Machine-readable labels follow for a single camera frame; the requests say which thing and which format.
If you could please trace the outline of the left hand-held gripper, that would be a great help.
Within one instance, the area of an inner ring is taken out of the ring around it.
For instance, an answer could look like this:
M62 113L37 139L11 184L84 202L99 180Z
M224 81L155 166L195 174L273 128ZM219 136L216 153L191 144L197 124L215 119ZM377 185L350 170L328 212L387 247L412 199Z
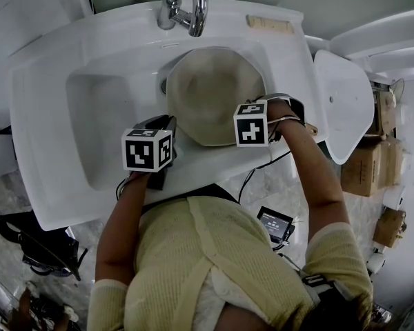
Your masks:
M149 173L147 188L162 190L174 149L177 119L167 114L149 118L125 130L121 137L124 170Z

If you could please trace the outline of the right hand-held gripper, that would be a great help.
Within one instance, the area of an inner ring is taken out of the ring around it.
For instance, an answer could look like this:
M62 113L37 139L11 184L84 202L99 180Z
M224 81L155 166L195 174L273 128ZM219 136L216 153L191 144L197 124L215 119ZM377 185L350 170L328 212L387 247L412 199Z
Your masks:
M267 100L239 104L233 115L237 147L268 147Z

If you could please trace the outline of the person's right hand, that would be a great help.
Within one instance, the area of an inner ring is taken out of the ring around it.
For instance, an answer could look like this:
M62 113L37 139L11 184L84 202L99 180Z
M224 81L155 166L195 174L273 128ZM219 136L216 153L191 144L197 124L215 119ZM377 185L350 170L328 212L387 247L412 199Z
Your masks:
M283 117L297 118L297 115L291 110L289 104L283 99L270 99L267 102L267 106L268 121L276 121Z

